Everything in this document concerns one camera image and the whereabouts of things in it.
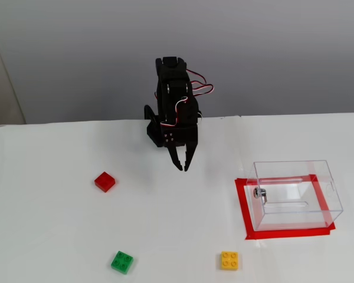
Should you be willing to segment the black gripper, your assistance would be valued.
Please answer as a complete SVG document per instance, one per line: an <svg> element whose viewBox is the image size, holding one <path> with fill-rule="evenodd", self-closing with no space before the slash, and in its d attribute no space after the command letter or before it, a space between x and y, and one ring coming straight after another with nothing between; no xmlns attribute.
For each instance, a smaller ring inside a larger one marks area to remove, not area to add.
<svg viewBox="0 0 354 283"><path fill-rule="evenodd" d="M198 126L177 127L173 131L163 131L163 145L167 148L172 163L183 171L183 166L178 157L177 147L186 145L186 160L184 171L187 172L193 159L196 147L198 145Z"/></svg>

